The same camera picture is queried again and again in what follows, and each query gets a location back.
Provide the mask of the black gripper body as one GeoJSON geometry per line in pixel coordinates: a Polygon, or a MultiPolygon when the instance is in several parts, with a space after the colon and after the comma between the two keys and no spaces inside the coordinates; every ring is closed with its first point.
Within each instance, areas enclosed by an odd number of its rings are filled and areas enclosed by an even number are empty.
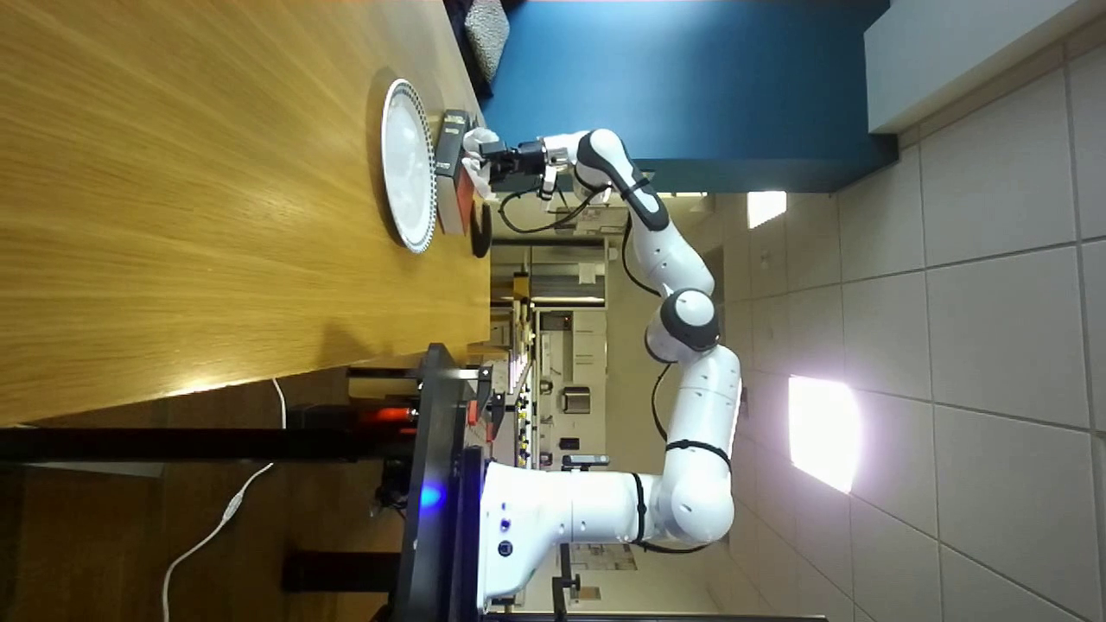
{"type": "Polygon", "coordinates": [[[491,188],[505,195],[538,195],[545,188],[545,149],[538,142],[491,146],[491,188]]]}

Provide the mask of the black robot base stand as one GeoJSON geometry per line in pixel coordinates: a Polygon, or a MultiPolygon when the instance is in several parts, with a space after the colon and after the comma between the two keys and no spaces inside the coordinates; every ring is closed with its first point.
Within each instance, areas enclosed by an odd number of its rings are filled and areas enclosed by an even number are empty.
{"type": "Polygon", "coordinates": [[[444,347],[421,357],[420,384],[392,622],[476,622],[482,452],[462,447],[474,391],[444,347]]]}

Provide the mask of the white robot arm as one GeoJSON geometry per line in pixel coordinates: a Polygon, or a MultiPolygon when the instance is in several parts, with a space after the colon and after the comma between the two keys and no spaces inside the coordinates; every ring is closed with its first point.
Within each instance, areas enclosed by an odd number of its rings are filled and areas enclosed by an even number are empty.
{"type": "Polygon", "coordinates": [[[663,431],[663,469],[522,469],[491,463],[482,483],[476,606],[515,597],[565,543],[624,543],[699,554],[735,518],[732,438],[739,424],[739,357],[720,338],[715,280],[671,222],[625,142],[609,127],[526,146],[468,146],[474,188],[505,205],[515,190],[549,195],[559,174],[629,205],[625,264],[661,296],[643,332],[647,353],[679,382],[663,431]]]}

